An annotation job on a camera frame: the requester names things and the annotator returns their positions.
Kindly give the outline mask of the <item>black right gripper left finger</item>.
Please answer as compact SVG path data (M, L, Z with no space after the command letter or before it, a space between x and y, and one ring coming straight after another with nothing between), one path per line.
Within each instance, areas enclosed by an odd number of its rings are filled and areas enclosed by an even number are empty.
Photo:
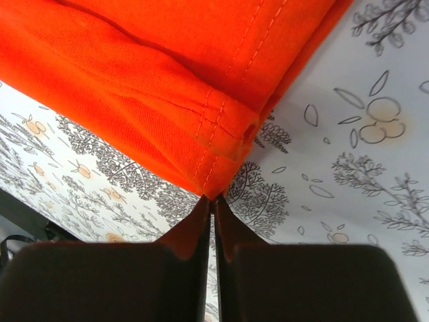
M210 201L150 243L29 240L3 257L2 321L202 321Z

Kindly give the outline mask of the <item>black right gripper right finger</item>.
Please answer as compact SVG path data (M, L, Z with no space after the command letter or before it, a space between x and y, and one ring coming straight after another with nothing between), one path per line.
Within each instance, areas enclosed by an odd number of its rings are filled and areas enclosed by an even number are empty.
M393 260L363 245L269 244L214 206L221 321L415 321Z

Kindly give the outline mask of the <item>orange t shirt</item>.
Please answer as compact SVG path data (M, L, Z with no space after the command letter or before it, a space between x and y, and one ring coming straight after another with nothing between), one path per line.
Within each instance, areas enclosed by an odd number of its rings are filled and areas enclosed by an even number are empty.
M224 192L350 1L2 1L1 80L194 193Z

